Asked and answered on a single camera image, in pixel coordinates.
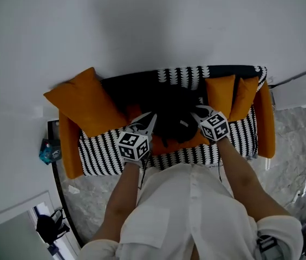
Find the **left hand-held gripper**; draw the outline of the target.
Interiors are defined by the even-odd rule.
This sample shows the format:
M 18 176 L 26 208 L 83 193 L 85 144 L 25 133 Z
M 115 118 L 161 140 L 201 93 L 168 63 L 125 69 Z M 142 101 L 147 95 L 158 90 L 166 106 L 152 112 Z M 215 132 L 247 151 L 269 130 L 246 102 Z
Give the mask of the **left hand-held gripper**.
M 116 145 L 125 162 L 140 162 L 148 157 L 156 120 L 153 112 L 141 114 L 120 133 Z

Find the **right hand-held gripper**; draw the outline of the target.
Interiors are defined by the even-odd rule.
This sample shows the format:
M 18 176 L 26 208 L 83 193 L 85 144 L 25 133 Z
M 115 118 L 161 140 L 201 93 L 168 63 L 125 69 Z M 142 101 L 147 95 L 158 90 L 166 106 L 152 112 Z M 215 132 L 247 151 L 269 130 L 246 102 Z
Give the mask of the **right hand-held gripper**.
M 217 112 L 210 106 L 196 105 L 195 113 L 191 112 L 199 124 L 204 137 L 212 141 L 219 141 L 230 134 L 227 118 L 222 112 Z M 210 116 L 204 120 L 201 116 Z

